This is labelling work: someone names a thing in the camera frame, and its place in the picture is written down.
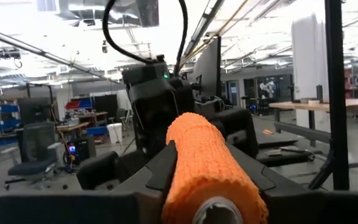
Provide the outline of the grey monitor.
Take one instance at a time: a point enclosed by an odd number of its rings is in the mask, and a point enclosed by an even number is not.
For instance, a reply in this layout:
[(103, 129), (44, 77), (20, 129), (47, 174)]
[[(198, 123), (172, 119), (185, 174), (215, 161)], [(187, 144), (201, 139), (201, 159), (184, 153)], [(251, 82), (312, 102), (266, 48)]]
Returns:
[(221, 95), (221, 37), (217, 36), (203, 50), (195, 63), (192, 77), (201, 86), (201, 96)]

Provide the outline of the wooden workbench with casters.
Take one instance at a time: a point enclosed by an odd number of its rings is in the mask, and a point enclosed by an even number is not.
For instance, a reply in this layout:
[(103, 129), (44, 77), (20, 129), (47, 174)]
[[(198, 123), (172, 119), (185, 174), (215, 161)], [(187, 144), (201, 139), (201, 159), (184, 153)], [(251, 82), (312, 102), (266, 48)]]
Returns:
[(89, 122), (70, 125), (58, 125), (55, 123), (54, 126), (56, 142), (66, 144), (72, 139), (81, 137), (84, 133), (84, 130), (88, 127), (89, 124)]

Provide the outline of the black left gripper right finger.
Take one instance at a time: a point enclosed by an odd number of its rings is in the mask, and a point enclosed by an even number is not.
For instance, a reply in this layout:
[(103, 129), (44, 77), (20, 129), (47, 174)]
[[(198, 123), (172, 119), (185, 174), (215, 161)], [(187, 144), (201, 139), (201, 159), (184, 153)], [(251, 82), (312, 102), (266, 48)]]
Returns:
[(358, 224), (358, 192), (309, 190), (227, 146), (257, 186), (268, 207), (268, 224)]

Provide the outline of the white trash bin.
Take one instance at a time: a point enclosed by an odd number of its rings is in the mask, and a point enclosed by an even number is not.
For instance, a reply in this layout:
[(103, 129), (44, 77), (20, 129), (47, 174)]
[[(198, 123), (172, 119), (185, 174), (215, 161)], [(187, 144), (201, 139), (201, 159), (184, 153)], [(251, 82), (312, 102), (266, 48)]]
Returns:
[(111, 144), (122, 143), (122, 124), (113, 123), (107, 125)]

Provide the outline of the orange cloth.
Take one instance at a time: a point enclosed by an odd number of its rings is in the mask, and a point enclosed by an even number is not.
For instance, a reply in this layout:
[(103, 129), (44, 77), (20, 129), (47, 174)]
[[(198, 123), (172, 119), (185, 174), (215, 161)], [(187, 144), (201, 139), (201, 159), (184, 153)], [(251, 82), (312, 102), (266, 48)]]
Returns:
[(269, 211), (257, 186), (206, 118), (184, 113), (167, 131), (177, 150), (163, 224), (267, 224)]

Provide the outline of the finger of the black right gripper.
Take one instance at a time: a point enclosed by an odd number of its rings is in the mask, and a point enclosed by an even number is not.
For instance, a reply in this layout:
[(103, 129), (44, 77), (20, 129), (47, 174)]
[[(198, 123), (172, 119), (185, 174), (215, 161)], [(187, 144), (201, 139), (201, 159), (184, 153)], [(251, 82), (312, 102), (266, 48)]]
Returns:
[(124, 182), (148, 163), (144, 152), (133, 151), (118, 159), (118, 180)]

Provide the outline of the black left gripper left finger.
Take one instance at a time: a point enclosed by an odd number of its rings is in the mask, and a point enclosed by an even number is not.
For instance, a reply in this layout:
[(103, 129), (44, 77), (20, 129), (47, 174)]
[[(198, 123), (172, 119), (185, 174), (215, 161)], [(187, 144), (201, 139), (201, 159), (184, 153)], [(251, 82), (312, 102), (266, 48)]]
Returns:
[(176, 161), (173, 141), (134, 175), (115, 152), (94, 157), (78, 171), (84, 190), (1, 195), (0, 224), (162, 224)]

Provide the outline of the long wooden workbench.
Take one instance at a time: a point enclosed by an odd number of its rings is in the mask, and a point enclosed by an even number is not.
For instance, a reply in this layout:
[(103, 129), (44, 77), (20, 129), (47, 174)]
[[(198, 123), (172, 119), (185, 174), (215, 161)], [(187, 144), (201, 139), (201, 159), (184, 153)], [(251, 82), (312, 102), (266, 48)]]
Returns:
[[(327, 131), (318, 131), (315, 128), (315, 115), (316, 111), (329, 113), (329, 103), (320, 103), (318, 100), (311, 100), (307, 103), (302, 102), (280, 102), (270, 103), (268, 105), (273, 109), (274, 114), (274, 126), (277, 133), (285, 131), (288, 133), (296, 134), (310, 141), (311, 147), (316, 147), (316, 142), (323, 142), (329, 144), (331, 135)], [(300, 126), (290, 123), (284, 123), (280, 121), (281, 110), (305, 110), (308, 112), (308, 126)], [(357, 121), (356, 114), (358, 113), (358, 98), (346, 99), (346, 110), (353, 114), (353, 118)]]

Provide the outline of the black computer tower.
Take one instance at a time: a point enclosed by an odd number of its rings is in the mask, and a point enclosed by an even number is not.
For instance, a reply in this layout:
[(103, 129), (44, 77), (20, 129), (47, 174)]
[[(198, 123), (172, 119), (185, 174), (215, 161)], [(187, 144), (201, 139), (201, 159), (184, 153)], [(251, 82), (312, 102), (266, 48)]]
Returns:
[(96, 157), (93, 136), (82, 136), (67, 142), (67, 152), (63, 156), (65, 164), (80, 165), (81, 162)]

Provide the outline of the white cylindrical column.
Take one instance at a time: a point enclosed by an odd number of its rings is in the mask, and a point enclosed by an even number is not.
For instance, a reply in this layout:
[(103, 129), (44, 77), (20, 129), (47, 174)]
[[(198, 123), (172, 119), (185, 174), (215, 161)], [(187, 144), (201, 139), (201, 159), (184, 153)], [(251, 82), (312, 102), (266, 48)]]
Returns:
[(293, 81), (296, 98), (317, 96), (322, 86), (323, 101), (329, 101), (325, 19), (315, 12), (303, 13), (291, 25)]

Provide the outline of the grey mesh office chair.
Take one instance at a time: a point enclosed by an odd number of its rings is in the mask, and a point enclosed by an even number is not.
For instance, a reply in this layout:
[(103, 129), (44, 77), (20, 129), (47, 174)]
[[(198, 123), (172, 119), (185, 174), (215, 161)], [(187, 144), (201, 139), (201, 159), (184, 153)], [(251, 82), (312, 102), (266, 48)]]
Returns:
[(5, 181), (4, 188), (11, 184), (28, 181), (38, 189), (49, 188), (54, 174), (63, 167), (61, 152), (63, 144), (55, 135), (55, 123), (31, 123), (23, 127), (22, 146), (10, 147), (2, 151), (9, 154), (13, 166), (8, 170), (11, 180)]

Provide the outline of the black table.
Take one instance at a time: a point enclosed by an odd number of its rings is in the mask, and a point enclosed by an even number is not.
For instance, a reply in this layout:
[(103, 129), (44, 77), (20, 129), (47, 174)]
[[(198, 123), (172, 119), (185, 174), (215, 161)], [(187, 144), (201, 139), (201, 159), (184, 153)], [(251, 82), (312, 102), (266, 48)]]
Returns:
[[(264, 134), (265, 129), (274, 134)], [(309, 146), (302, 137), (284, 131), (277, 133), (268, 121), (256, 121), (255, 133), (259, 144), (256, 159), (268, 167), (313, 162), (316, 155), (321, 153)]]

